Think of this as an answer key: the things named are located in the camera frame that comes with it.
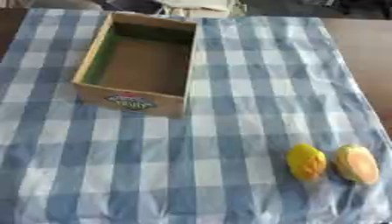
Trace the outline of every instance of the box logo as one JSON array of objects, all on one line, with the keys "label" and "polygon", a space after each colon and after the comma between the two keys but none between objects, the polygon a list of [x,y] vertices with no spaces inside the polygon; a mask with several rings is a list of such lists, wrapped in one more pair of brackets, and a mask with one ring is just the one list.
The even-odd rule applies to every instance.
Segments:
[{"label": "box logo", "polygon": [[120,93],[106,98],[110,102],[114,102],[118,106],[125,109],[141,110],[155,108],[157,105],[152,101],[147,101],[143,97],[135,96],[132,93]]}]

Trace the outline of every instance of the gingham cloth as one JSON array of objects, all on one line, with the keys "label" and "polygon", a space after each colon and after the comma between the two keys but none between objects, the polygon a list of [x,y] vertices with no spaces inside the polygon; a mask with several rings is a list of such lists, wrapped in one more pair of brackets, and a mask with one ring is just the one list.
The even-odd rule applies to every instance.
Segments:
[{"label": "gingham cloth", "polygon": [[[104,16],[30,10],[0,64],[1,224],[389,218],[390,140],[319,19],[198,20],[189,105],[172,120],[77,98],[70,79]],[[284,162],[298,143],[330,159],[367,146],[381,181],[329,165],[301,183]]]}]

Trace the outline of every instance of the tablecloth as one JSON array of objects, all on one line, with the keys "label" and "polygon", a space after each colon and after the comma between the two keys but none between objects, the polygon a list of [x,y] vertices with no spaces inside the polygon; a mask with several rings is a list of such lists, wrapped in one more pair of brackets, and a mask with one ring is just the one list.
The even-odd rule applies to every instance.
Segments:
[{"label": "tablecloth", "polygon": [[[69,81],[105,15],[30,10],[3,58],[0,223],[390,219],[391,142],[318,18],[198,19],[189,105],[168,119],[78,98]],[[284,162],[298,143],[330,160],[364,145],[381,180],[329,164],[299,182]]]}]

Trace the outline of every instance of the cardboard box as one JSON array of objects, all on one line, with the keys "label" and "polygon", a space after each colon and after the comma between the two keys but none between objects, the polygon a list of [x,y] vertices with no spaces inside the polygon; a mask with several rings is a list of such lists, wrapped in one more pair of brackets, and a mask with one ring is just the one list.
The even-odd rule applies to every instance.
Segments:
[{"label": "cardboard box", "polygon": [[111,13],[73,83],[86,103],[181,117],[196,24]]}]

